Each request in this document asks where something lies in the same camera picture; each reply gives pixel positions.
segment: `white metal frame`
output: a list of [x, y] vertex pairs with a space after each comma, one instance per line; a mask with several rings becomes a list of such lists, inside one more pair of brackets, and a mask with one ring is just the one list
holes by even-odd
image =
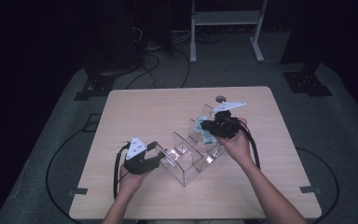
[[191, 40], [190, 40], [190, 61], [197, 61], [196, 52], [196, 26], [199, 25], [242, 25], [255, 24], [255, 34], [250, 37], [255, 57], [259, 63], [264, 62], [264, 57], [258, 47], [258, 37], [260, 36], [261, 25], [266, 12], [267, 1], [263, 0], [260, 10], [248, 11], [206, 11], [196, 12], [196, 0], [191, 6]]

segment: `table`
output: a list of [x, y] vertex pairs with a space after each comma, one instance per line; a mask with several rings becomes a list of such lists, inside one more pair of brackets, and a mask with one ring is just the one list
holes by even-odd
[[[217, 95], [246, 101], [231, 112], [248, 119], [262, 172], [305, 218], [320, 216], [315, 194], [300, 190], [310, 182], [268, 87], [111, 91], [78, 184], [88, 191], [75, 195], [70, 216], [103, 218], [114, 201], [114, 163], [120, 148], [133, 136], [172, 148], [172, 132], [186, 134], [189, 120], [202, 115], [205, 104], [218, 104]], [[125, 215], [148, 220], [263, 217], [249, 180], [226, 152], [187, 187], [160, 165], [144, 180]]]

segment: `hand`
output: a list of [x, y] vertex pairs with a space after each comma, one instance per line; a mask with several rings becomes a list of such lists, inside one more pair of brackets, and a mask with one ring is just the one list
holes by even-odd
[[141, 187], [142, 181], [149, 174], [133, 175], [124, 167], [120, 166], [120, 186], [115, 202], [110, 207], [103, 223], [118, 224], [123, 223], [123, 217], [127, 206], [135, 192]]
[[[238, 120], [243, 122], [243, 124], [241, 123], [243, 127], [247, 124], [246, 119], [238, 118]], [[231, 139], [218, 136], [216, 136], [216, 139], [225, 147], [227, 154], [234, 159], [234, 161], [253, 162], [251, 158], [249, 139], [243, 131], [239, 130], [238, 134]]]
[[150, 174], [150, 172], [142, 175], [134, 175], [124, 167], [120, 166], [120, 182], [118, 195], [126, 195], [132, 197], [133, 194], [141, 187], [144, 178]]

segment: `metal stand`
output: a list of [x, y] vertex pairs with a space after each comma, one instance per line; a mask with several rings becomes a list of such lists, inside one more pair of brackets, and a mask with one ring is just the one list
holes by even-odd
[[263, 1], [260, 10], [249, 11], [206, 11], [196, 12], [196, 1], [193, 0], [191, 7], [191, 40], [190, 40], [190, 61], [195, 63], [197, 61], [196, 53], [196, 26], [199, 25], [244, 25], [255, 24], [255, 35], [250, 37], [252, 48], [255, 52], [255, 57], [259, 63], [264, 62], [264, 57], [261, 54], [260, 47], [257, 41], [261, 31], [261, 25], [264, 20], [264, 15], [267, 7], [267, 1]]
[[331, 96], [330, 90], [315, 76], [319, 62], [306, 63], [299, 72], [283, 73], [293, 93], [307, 93], [309, 96]]

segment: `transparent plastic container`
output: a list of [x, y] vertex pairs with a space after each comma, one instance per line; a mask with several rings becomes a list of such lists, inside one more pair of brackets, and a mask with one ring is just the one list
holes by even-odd
[[[207, 119], [213, 118], [213, 108], [205, 105], [203, 114]], [[223, 146], [204, 144], [202, 135], [195, 130], [195, 124], [195, 120], [189, 121], [185, 137], [176, 132], [172, 133], [172, 149], [160, 149], [166, 155], [161, 159], [161, 163], [184, 187], [225, 151]]]

